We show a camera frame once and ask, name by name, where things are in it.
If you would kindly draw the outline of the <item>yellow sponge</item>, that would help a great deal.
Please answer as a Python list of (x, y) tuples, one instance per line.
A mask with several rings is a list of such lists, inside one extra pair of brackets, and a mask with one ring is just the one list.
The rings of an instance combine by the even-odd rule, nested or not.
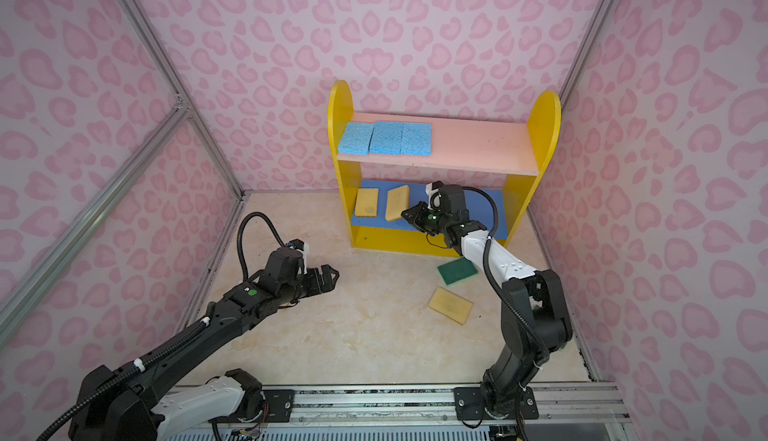
[(395, 222), (402, 218), (402, 212), (410, 207), (410, 187), (402, 185), (387, 192), (385, 220)]

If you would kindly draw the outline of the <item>yellow sponge shelf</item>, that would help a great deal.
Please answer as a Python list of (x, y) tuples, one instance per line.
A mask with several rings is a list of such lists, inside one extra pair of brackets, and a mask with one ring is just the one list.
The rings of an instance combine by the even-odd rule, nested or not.
[(378, 188), (360, 188), (356, 193), (354, 215), (358, 218), (376, 218), (378, 216)]

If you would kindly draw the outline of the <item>blue sponge floor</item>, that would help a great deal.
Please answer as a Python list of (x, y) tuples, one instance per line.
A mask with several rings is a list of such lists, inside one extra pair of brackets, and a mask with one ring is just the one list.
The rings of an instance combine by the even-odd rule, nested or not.
[(432, 126), (429, 123), (403, 123), (400, 154), (429, 157), (432, 150)]
[(397, 156), (402, 153), (404, 124), (401, 122), (377, 121), (374, 123), (369, 144), (369, 153)]

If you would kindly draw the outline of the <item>yellow sponge floor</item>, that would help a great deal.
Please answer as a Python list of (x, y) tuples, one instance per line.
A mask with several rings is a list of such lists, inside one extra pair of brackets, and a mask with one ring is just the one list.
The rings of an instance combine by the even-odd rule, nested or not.
[(469, 318), (473, 303), (444, 288), (437, 288), (428, 307), (459, 325), (464, 325)]

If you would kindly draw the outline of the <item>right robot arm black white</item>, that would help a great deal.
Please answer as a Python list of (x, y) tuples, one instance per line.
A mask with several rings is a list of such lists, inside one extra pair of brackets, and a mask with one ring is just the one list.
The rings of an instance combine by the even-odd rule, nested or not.
[(433, 182), (427, 199), (402, 217), (428, 237), (441, 235), (483, 274), (501, 302), (504, 348), (480, 383), (480, 406), (467, 408), (465, 420), (482, 417), (518, 422), (539, 417), (529, 384), (573, 338), (562, 281), (551, 270), (539, 270), (517, 258), (499, 241), (500, 211), (493, 198), (474, 187)]

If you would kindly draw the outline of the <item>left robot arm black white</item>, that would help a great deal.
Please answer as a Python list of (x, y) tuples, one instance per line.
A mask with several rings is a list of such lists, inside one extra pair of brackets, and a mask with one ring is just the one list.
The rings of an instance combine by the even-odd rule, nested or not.
[(160, 400), (178, 381), (281, 307), (333, 291), (339, 276), (328, 264), (309, 268), (298, 249), (278, 248), (263, 269), (211, 302), (202, 318), (165, 343), (115, 370), (91, 371), (78, 393), (69, 438), (157, 440), (168, 419), (160, 413)]

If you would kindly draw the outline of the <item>yellow wooden shelf unit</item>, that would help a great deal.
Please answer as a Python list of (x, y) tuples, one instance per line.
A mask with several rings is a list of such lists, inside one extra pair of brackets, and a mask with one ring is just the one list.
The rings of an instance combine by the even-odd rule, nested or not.
[[(426, 123), (431, 127), (431, 152), (427, 156), (392, 156), (382, 154), (342, 154), (338, 147), (351, 122), (373, 124), (377, 121)], [(412, 196), (422, 195), (426, 184), (446, 180), (451, 171), (487, 173), (505, 177), (501, 188), (491, 192), (499, 199), (499, 230), (496, 239), (506, 248), (532, 201), (552, 160), (562, 124), (558, 95), (542, 93), (535, 101), (524, 124), (471, 121), (396, 114), (359, 112), (354, 107), (349, 84), (334, 84), (328, 101), (327, 129), (330, 151), (350, 243), (354, 248), (429, 256), (450, 256), (425, 235), (404, 223), (387, 222), (382, 217), (360, 219), (355, 215), (357, 192), (371, 185), (362, 167), (394, 166), (406, 174), (379, 189), (379, 203), (386, 203), (387, 192), (412, 182)]]

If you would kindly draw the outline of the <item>green scouring pad centre right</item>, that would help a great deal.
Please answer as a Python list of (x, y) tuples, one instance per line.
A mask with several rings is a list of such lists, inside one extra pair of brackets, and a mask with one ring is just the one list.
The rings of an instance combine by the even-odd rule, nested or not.
[(437, 270), (446, 286), (452, 286), (478, 273), (475, 265), (464, 257), (442, 264)]

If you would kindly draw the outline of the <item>aluminium frame profile left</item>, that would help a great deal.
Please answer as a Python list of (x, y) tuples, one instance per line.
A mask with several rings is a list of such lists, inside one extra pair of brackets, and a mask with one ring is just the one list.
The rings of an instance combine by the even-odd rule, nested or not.
[(1, 341), (189, 127), (241, 193), (139, 0), (1, 0)]

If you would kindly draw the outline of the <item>aluminium frame profile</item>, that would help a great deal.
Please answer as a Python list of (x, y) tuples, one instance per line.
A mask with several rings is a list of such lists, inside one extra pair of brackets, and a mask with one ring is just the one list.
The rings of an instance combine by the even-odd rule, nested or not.
[(189, 127), (241, 193), (139, 0), (1, 0), (1, 341)]
[(580, 80), (587, 69), (590, 57), (609, 26), (619, 2), (620, 0), (597, 0), (595, 11), (586, 25), (583, 39), (578, 45), (570, 70), (559, 93), (563, 110), (571, 104)]

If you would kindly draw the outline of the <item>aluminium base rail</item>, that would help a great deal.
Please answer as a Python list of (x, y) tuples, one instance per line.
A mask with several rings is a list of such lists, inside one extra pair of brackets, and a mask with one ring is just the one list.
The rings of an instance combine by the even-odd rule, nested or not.
[(231, 379), (170, 391), (156, 440), (636, 440), (617, 387), (533, 383), (521, 426), (491, 415), (476, 384), (273, 385)]

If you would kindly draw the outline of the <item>aluminium frame profile right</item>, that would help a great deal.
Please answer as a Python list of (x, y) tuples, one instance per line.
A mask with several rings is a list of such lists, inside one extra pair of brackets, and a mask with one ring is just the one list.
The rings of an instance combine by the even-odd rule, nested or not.
[(619, 2), (620, 0), (597, 0), (595, 11), (586, 25), (583, 39), (578, 45), (570, 70), (559, 93), (563, 110), (571, 104), (580, 80), (587, 69), (590, 57), (609, 26)]

